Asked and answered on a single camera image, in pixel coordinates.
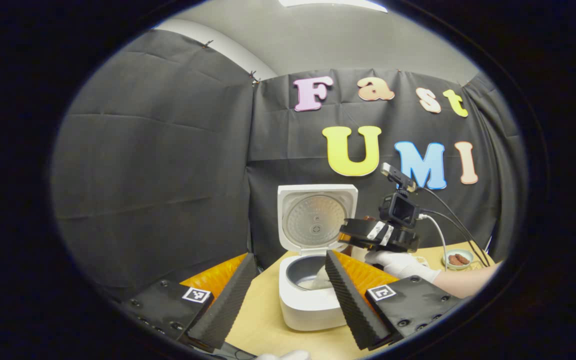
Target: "plate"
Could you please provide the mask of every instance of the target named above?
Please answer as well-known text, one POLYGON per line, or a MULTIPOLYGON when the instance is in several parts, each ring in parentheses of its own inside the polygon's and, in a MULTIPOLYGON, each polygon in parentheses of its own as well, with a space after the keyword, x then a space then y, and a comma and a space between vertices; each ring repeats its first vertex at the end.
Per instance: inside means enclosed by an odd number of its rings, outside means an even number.
POLYGON ((471 266, 471 263, 473 262, 473 259, 474 259, 474 258, 475 258, 475 256, 474 256, 473 253, 471 253, 470 251, 464 250, 464 249, 461 249, 461 248, 457 248, 457 249, 454 249, 454 250, 448 250, 448 251, 446 251, 445 256, 442 256, 442 257, 441 257, 441 263, 442 263, 442 264, 446 264, 446 263, 447 263, 448 268, 450 268, 450 269, 461 270, 461 269, 466 269, 467 267, 471 266), (462 265, 462 266, 455 266, 455 265, 453 265, 453 264, 450 264, 450 262, 448 262, 448 257, 450 257, 450 255, 457 255, 457 254, 463 256, 464 258, 466 258, 466 260, 469 261, 469 264, 467 264, 467 265, 462 265))

